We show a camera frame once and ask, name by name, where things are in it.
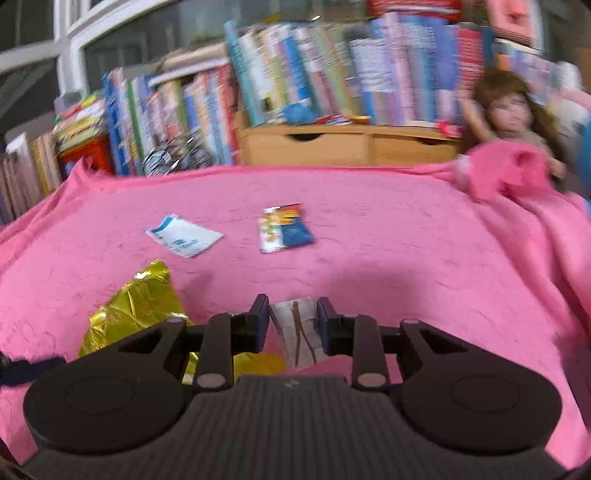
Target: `brown hair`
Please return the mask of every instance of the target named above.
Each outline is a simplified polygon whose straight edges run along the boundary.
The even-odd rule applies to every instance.
[[[484,109],[484,118],[489,127],[496,132],[495,124],[492,122],[489,111],[494,101],[503,98],[512,93],[520,93],[525,98],[532,115],[532,132],[541,136],[554,154],[556,160],[566,162],[566,156],[560,141],[558,133],[554,127],[552,117],[546,109],[530,97],[530,88],[521,77],[513,72],[501,70],[499,68],[488,68],[480,77],[474,87],[474,100],[482,105]],[[472,130],[466,126],[462,136],[462,150],[467,152],[480,142]]]

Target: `yellow foil wrapper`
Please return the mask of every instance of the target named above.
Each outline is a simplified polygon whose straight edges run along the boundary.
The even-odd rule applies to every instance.
[[[182,318],[188,325],[193,325],[173,289],[168,267],[161,260],[154,260],[90,317],[90,329],[84,335],[79,355],[96,352],[171,317]],[[191,353],[183,383],[192,382],[198,361],[198,355]],[[278,355],[240,353],[234,356],[235,380],[244,374],[278,375],[283,372],[285,362]]]

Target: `colorful packet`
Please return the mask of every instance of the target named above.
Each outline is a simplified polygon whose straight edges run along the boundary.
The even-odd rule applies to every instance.
[[[267,208],[258,223],[263,253],[314,243],[312,234],[301,219],[300,203]]]

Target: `window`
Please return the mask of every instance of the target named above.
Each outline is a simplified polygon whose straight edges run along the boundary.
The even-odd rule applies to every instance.
[[[0,76],[0,137],[10,129],[53,111],[59,95],[56,61],[46,60]]]
[[[53,39],[53,0],[0,0],[0,51]]]
[[[90,90],[101,88],[102,75],[117,66],[159,60],[191,44],[223,39],[223,24],[262,21],[357,20],[365,15],[363,0],[180,0],[151,11],[107,33],[85,47]]]

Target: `white and blue packet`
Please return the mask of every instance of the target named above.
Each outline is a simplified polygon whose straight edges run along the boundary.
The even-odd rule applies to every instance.
[[[145,232],[160,245],[184,258],[205,252],[223,237],[223,233],[195,225],[177,215],[167,215],[158,227]]]

